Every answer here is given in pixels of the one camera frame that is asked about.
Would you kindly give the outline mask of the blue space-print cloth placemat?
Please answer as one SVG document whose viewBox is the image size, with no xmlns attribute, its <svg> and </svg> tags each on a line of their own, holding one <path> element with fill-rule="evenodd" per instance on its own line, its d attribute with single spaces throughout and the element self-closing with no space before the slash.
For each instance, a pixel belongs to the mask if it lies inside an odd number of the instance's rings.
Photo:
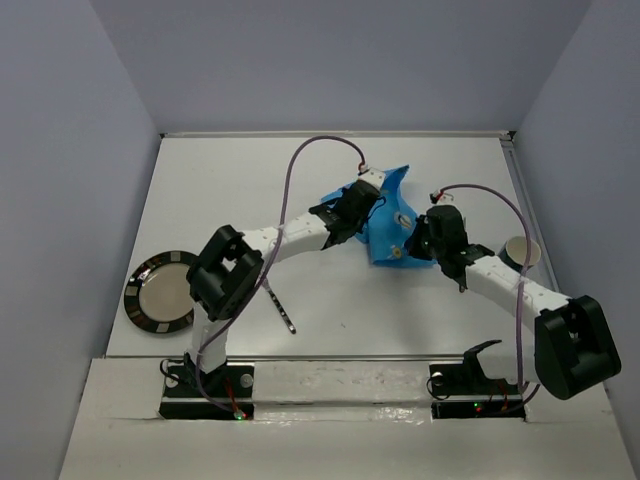
<svg viewBox="0 0 640 480">
<path fill-rule="evenodd" d="M 404 165 L 385 171 L 381 198 L 374 205 L 362 232 L 355 235 L 367 247 L 373 266 L 422 269 L 434 265 L 434 261 L 411 257 L 405 247 L 418 217 L 401 192 L 402 181 L 409 169 L 409 165 Z"/>
</svg>

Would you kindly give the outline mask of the steel fork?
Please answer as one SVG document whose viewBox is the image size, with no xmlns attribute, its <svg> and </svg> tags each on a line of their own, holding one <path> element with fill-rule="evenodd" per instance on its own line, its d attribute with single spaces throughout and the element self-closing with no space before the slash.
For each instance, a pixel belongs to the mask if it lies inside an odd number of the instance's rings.
<svg viewBox="0 0 640 480">
<path fill-rule="evenodd" d="M 278 311 L 282 321 L 284 322 L 284 324 L 287 327 L 287 329 L 289 330 L 289 332 L 292 335 L 295 335 L 297 333 L 297 329 L 296 329 L 295 325 L 293 324 L 293 322 L 291 321 L 291 319 L 290 319 L 289 315 L 287 314 L 286 310 L 284 309 L 284 306 L 280 302 L 278 296 L 275 294 L 275 292 L 271 288 L 270 284 L 269 283 L 265 283 L 263 288 L 265 289 L 265 291 L 269 295 L 269 298 L 271 299 L 272 303 L 274 304 L 276 310 Z"/>
</svg>

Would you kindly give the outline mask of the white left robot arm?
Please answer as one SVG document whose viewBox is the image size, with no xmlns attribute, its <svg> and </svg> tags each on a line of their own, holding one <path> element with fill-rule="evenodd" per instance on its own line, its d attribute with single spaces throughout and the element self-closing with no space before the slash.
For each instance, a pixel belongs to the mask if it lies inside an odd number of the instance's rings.
<svg viewBox="0 0 640 480">
<path fill-rule="evenodd" d="M 322 203 L 278 227 L 238 231 L 220 227 L 187 272 L 194 301 L 192 345 L 185 355 L 186 381 L 209 395 L 221 383 L 227 329 L 260 288 L 267 268 L 307 252 L 322 251 L 359 233 L 380 196 L 385 174 L 373 170 Z"/>
</svg>

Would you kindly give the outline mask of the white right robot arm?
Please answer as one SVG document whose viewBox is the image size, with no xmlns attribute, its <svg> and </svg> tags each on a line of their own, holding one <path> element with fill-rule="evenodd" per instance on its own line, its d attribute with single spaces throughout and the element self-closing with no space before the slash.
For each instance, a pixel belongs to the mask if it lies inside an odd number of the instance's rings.
<svg viewBox="0 0 640 480">
<path fill-rule="evenodd" d="M 514 373 L 485 358 L 464 363 L 460 379 L 468 390 L 482 392 L 496 378 L 512 378 L 567 400 L 621 372 L 599 302 L 550 290 L 521 276 L 492 250 L 471 244 L 455 206 L 436 205 L 417 217 L 405 248 L 414 258 L 436 262 L 460 290 L 491 301 L 532 334 L 530 346 L 515 349 Z"/>
</svg>

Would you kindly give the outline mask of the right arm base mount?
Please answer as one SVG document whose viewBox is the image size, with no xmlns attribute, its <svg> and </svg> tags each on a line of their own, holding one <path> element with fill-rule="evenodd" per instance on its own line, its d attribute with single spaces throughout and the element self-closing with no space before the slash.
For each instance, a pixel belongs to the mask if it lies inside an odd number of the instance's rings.
<svg viewBox="0 0 640 480">
<path fill-rule="evenodd" d="M 435 420 L 526 419 L 517 387 L 504 378 L 489 379 L 481 368 L 478 355 L 499 343 L 500 340 L 485 341 L 465 351 L 457 363 L 429 366 L 425 387 L 432 398 Z"/>
</svg>

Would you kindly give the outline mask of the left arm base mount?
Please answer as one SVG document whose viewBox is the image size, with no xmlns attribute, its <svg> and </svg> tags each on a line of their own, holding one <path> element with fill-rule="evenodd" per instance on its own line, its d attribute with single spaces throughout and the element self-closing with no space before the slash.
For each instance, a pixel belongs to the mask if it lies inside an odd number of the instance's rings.
<svg viewBox="0 0 640 480">
<path fill-rule="evenodd" d="M 158 414 L 166 420 L 245 421 L 254 416 L 255 366 L 227 363 L 210 374 L 202 373 L 199 389 L 195 367 L 184 357 L 160 361 L 164 377 Z"/>
</svg>

